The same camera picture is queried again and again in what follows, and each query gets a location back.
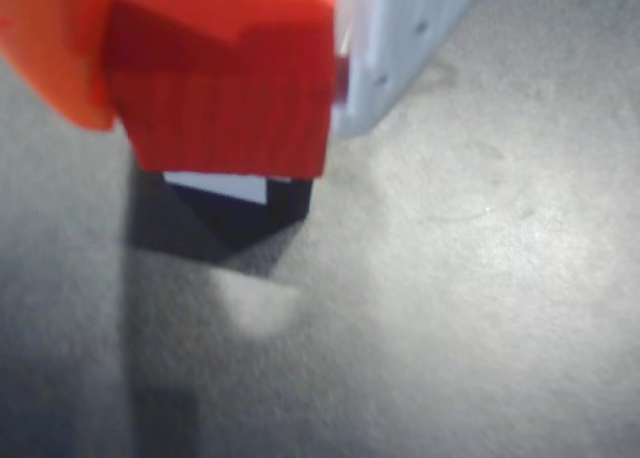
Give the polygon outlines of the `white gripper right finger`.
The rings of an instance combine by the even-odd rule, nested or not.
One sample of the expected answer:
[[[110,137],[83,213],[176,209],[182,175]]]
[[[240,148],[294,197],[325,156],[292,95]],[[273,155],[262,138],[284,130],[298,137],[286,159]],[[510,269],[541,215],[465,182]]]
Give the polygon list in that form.
[[[402,99],[475,0],[336,0],[331,135],[370,132]]]

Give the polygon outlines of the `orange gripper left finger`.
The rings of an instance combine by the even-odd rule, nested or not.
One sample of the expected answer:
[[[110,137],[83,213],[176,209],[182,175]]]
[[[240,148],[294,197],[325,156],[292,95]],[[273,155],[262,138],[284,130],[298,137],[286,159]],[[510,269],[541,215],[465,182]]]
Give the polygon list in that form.
[[[101,68],[111,0],[1,0],[1,58],[48,106],[94,131],[115,112]]]

